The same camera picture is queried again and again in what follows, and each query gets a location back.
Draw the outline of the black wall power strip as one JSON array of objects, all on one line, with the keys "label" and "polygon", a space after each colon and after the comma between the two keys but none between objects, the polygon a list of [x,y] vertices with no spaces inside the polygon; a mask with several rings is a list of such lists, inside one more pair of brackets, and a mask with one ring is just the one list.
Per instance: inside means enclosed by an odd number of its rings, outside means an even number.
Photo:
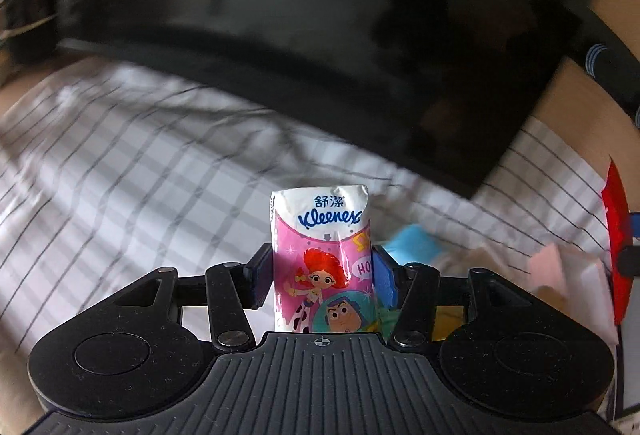
[{"label": "black wall power strip", "polygon": [[639,59],[592,10],[580,20],[580,32],[570,58],[615,100],[638,128]]}]

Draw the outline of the red plush piece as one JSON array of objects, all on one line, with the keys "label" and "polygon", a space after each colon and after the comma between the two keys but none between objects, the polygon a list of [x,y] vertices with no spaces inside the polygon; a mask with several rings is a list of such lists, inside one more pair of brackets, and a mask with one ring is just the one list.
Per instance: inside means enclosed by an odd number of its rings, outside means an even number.
[{"label": "red plush piece", "polygon": [[601,196],[610,239],[614,322],[615,325],[621,325],[630,299],[632,279],[620,273],[618,259],[625,247],[631,246],[632,237],[626,192],[613,159],[610,159]]}]

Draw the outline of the light blue pouch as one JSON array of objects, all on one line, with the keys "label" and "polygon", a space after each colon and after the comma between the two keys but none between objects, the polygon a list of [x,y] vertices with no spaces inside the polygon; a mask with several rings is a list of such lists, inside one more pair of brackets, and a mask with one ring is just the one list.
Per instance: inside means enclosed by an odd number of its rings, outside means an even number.
[{"label": "light blue pouch", "polygon": [[445,250],[420,225],[400,229],[384,243],[385,251],[398,265],[421,263],[431,265]]}]

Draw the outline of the Kleenex cartoon tissue pack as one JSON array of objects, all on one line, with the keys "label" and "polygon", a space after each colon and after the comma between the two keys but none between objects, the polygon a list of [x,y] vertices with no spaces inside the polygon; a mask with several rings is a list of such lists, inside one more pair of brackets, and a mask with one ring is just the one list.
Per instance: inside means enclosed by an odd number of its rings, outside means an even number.
[{"label": "Kleenex cartoon tissue pack", "polygon": [[273,192],[270,227],[279,331],[378,331],[366,186]]}]

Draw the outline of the pink cardboard box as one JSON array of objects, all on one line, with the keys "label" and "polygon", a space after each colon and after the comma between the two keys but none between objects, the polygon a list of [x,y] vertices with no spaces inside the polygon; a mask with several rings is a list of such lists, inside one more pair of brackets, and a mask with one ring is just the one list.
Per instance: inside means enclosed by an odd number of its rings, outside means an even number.
[{"label": "pink cardboard box", "polygon": [[548,244],[528,260],[528,290],[596,333],[609,347],[618,344],[613,303],[604,267],[574,247]]}]

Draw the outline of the white black checkered tablecloth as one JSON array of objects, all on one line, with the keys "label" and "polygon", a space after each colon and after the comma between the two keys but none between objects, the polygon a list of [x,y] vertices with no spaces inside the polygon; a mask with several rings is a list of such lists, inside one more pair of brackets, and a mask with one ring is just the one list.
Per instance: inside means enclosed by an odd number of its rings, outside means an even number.
[{"label": "white black checkered tablecloth", "polygon": [[1,425],[68,434],[25,358],[49,331],[149,270],[246,261],[273,190],[363,184],[375,239],[421,225],[448,257],[516,279],[545,242],[605,256],[602,178],[529,120],[471,199],[329,134],[149,69],[86,59],[1,119]]}]

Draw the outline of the black monitor screen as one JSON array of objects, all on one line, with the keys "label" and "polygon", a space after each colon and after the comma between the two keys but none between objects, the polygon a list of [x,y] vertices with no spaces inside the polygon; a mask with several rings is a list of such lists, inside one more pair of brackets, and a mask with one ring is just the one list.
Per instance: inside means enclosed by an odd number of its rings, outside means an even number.
[{"label": "black monitor screen", "polygon": [[58,0],[66,45],[250,99],[463,197],[590,0]]}]

